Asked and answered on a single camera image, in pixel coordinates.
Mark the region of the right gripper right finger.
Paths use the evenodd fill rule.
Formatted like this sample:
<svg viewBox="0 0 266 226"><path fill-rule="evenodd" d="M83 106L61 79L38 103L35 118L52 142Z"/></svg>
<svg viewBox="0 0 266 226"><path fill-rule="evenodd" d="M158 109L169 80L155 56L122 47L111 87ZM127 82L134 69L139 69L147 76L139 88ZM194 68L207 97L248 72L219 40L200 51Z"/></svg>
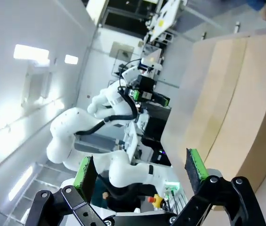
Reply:
<svg viewBox="0 0 266 226"><path fill-rule="evenodd" d="M246 177L231 181L210 175L197 149L187 149L185 170L194 195L172 223L201 226L213 206L221 206L232 226L264 226L266 221Z"/></svg>

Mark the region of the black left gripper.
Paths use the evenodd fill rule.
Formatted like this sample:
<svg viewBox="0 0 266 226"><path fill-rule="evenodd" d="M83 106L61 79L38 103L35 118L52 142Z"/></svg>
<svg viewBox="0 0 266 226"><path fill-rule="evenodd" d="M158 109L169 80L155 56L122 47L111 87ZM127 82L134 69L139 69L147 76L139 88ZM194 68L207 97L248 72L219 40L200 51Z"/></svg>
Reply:
<svg viewBox="0 0 266 226"><path fill-rule="evenodd" d="M135 102L147 102L154 99L155 103L161 106L168 106L170 98L163 94L153 92L154 85L155 80L143 75L138 75L138 77L126 87L126 94Z"/></svg>

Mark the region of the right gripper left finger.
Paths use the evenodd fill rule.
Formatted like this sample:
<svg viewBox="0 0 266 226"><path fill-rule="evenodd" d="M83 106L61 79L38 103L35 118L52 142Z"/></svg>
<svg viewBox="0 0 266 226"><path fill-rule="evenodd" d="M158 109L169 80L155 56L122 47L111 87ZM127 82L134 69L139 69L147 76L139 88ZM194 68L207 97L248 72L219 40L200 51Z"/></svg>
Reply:
<svg viewBox="0 0 266 226"><path fill-rule="evenodd" d="M97 176L93 157L85 157L72 185L55 193L49 190L36 193L25 224L58 226L69 215L75 217L80 226L113 226L113 219L101 219L90 205Z"/></svg>

